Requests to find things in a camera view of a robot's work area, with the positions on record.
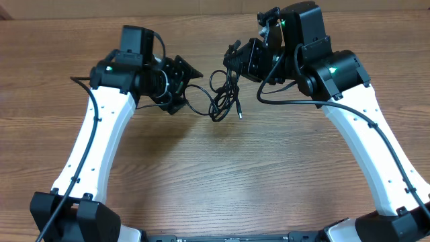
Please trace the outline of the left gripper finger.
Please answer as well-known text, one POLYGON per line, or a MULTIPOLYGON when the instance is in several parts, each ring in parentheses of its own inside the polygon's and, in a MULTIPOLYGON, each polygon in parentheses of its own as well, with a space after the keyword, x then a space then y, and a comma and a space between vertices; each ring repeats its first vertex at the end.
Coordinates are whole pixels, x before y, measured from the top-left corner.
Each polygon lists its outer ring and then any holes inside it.
POLYGON ((168 93, 170 97, 169 105, 167 106, 167 112, 170 115, 174 115, 176 112, 178 112, 182 107, 184 107, 187 104, 187 100, 184 97, 183 92, 180 93, 168 93))
POLYGON ((179 55, 175 57, 175 66, 181 72, 181 79, 184 81, 203 77, 203 74, 201 72, 193 68, 188 62, 186 62, 179 55))

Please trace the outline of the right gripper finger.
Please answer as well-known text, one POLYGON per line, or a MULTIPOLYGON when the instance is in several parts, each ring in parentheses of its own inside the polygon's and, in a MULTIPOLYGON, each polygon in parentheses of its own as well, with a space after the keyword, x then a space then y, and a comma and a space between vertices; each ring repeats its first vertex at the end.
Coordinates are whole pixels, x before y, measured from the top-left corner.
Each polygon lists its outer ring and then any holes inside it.
POLYGON ((228 47, 224 55, 223 65, 225 67, 242 67, 249 62, 250 44, 241 45, 241 41, 237 40, 234 44, 228 47))
POLYGON ((240 76, 256 83, 262 82, 262 78, 259 75, 258 68, 252 66, 239 66, 233 67, 232 70, 238 73, 240 76))

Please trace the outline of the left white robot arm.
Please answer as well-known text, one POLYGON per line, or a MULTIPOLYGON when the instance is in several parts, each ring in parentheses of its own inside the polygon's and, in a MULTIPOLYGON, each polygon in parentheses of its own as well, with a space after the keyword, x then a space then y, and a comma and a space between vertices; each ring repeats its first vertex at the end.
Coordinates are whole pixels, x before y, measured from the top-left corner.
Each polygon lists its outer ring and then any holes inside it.
POLYGON ((201 73, 180 56, 157 58, 161 36, 124 26, 120 47, 90 71, 75 77, 89 96, 69 159, 49 192, 36 192, 30 212, 39 241, 147 241, 148 234, 123 225, 106 206, 110 171, 124 130, 147 96, 152 106, 175 114, 186 105, 184 91, 201 73))

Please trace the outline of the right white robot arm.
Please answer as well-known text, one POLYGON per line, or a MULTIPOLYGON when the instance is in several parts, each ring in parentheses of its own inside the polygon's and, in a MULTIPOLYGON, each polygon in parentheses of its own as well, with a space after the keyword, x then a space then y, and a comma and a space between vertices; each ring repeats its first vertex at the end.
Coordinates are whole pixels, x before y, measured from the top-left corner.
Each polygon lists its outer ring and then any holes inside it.
POLYGON ((369 185, 375 211, 346 218, 305 241, 418 241, 429 236, 429 184, 385 120, 370 76, 350 50, 333 51, 312 1, 258 13, 258 38, 235 42, 224 66, 260 85, 296 85, 345 139, 369 185))

